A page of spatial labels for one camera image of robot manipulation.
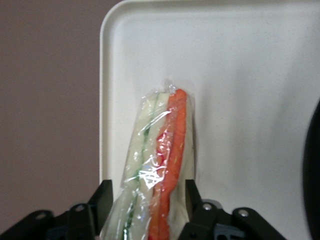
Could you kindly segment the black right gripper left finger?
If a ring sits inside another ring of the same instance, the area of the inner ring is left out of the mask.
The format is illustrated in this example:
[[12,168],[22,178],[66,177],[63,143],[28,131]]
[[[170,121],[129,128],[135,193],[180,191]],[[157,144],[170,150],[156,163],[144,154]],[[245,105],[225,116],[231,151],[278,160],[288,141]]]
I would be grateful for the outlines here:
[[103,180],[88,202],[55,216],[37,210],[0,235],[2,240],[94,240],[100,235],[113,205],[113,182]]

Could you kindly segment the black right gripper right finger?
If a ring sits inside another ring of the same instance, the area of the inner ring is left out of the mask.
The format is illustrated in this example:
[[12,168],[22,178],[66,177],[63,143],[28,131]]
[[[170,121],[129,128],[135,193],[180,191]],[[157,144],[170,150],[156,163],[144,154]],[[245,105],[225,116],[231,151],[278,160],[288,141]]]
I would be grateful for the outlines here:
[[284,240],[257,211],[235,208],[231,214],[213,200],[201,198],[193,179],[185,181],[185,202],[189,221],[179,240]]

